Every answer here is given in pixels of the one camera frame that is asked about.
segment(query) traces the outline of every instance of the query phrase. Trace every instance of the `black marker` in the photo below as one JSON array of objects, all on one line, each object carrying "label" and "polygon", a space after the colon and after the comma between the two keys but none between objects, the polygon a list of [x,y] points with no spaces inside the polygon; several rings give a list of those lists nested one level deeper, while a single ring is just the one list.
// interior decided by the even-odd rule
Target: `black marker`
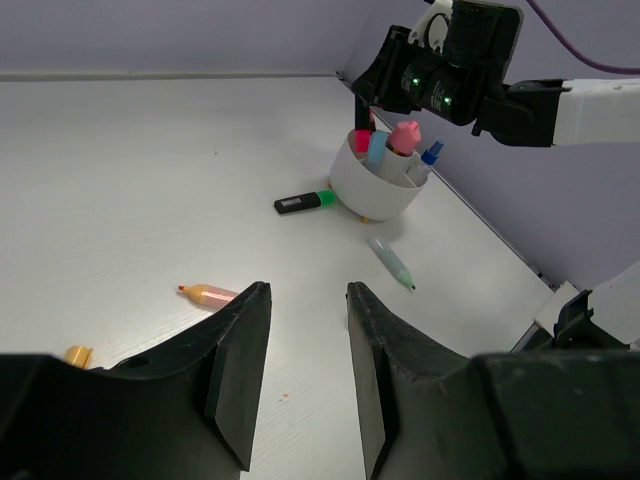
[{"label": "black marker", "polygon": [[321,192],[304,193],[294,197],[283,198],[273,202],[273,206],[280,215],[285,213],[302,212],[311,208],[324,207],[336,201],[336,196],[331,190]]}]

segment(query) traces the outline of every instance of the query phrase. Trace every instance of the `pink marker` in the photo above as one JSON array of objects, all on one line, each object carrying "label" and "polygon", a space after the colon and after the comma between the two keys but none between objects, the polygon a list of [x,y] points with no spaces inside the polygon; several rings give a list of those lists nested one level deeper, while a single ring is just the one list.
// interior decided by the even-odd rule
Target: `pink marker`
[{"label": "pink marker", "polygon": [[420,140],[422,140],[422,135],[418,122],[400,122],[389,135],[387,148],[396,155],[410,157]]}]

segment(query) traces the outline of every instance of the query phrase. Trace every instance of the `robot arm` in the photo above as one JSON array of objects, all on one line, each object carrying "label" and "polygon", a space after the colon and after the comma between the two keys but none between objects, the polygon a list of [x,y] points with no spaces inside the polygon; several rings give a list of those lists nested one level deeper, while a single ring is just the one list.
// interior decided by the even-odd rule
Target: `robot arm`
[{"label": "robot arm", "polygon": [[386,111],[475,121],[473,135],[510,146],[640,140],[640,79],[503,83],[521,23],[518,8],[435,0],[412,30],[389,29],[352,90]]}]

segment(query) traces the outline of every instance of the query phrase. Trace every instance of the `gray wall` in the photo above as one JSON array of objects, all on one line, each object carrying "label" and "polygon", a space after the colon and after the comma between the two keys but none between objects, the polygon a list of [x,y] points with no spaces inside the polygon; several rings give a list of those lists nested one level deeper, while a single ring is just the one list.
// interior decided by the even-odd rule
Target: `gray wall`
[{"label": "gray wall", "polygon": [[331,73],[375,0],[0,0],[0,73]]},{"label": "gray wall", "polygon": [[[589,56],[640,67],[638,0],[539,0]],[[536,78],[613,78],[575,60],[524,0],[525,22],[508,82]],[[379,0],[346,68],[356,78],[375,57],[389,25],[412,27],[426,5]],[[389,116],[397,121],[398,116]],[[640,155],[631,144],[513,149],[470,135],[435,115],[414,115],[424,145],[447,146],[438,172],[531,265],[558,284],[595,286],[640,258]]]}]

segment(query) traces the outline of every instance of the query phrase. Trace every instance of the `white table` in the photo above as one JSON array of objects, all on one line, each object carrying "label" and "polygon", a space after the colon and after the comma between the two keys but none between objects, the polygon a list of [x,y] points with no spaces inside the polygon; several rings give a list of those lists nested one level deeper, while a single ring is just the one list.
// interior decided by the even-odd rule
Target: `white table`
[{"label": "white table", "polygon": [[[384,224],[342,206],[276,214],[273,200],[326,187],[353,122],[336,79],[4,83],[0,106],[0,349],[81,344],[112,366],[209,315],[178,284],[270,282],[243,479],[364,478],[348,282],[465,355],[509,349],[551,297],[435,176]],[[416,293],[369,234],[391,242]]]}]

